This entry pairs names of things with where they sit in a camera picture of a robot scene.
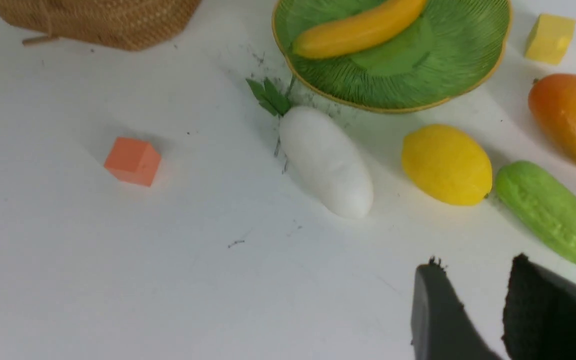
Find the woven basket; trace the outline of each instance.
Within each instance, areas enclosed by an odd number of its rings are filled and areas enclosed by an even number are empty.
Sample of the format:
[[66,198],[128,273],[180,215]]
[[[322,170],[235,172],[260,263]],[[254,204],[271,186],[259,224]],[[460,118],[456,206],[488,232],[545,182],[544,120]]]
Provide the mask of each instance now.
[[128,51],[150,48],[186,27],[201,0],[0,0],[0,17],[14,27]]

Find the basket handle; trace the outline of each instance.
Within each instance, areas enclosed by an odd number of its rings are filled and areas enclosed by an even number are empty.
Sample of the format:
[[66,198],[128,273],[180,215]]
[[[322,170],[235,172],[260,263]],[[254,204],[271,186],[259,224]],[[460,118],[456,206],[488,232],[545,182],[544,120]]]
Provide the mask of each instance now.
[[44,36],[37,36],[36,38],[27,38],[23,39],[21,43],[23,46],[33,46],[39,45],[43,43],[50,43],[51,41],[59,40],[59,36],[54,35],[44,35]]

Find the orange block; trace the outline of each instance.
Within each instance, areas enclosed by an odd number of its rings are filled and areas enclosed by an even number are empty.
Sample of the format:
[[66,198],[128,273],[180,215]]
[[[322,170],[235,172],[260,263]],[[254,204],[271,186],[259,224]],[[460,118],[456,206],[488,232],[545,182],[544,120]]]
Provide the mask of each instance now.
[[162,157],[148,141],[117,137],[105,159],[105,167],[121,182],[150,187]]

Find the green leaf-shaped plate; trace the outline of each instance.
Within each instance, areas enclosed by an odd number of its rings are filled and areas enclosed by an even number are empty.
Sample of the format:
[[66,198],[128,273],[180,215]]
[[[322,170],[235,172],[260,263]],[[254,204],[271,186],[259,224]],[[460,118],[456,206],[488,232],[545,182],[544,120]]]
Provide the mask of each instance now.
[[428,0],[390,41],[356,54],[311,60],[292,52],[299,34],[384,0],[279,0],[272,32],[290,70],[330,100],[380,113],[436,107],[485,82],[504,55],[510,0]]

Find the white table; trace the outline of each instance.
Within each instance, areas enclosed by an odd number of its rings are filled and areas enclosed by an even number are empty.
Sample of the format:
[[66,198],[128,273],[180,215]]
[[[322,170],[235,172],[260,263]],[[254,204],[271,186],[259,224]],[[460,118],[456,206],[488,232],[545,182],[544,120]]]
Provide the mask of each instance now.
[[[140,53],[69,40],[23,48],[32,34],[0,20],[0,360],[413,359],[414,271],[432,255],[506,358],[512,258],[576,282],[576,267],[493,196],[444,205],[399,164],[407,132],[449,123],[495,168],[532,160],[576,193],[576,166],[526,106],[533,78],[576,73],[576,34],[556,69],[520,53],[539,12],[576,18],[576,1],[515,0],[501,68],[441,107],[377,115],[295,87],[365,151],[376,200],[358,221],[328,212],[273,157],[277,121],[244,81],[290,79],[273,5],[204,0],[183,34]],[[103,168],[121,135],[162,151],[153,187]]]

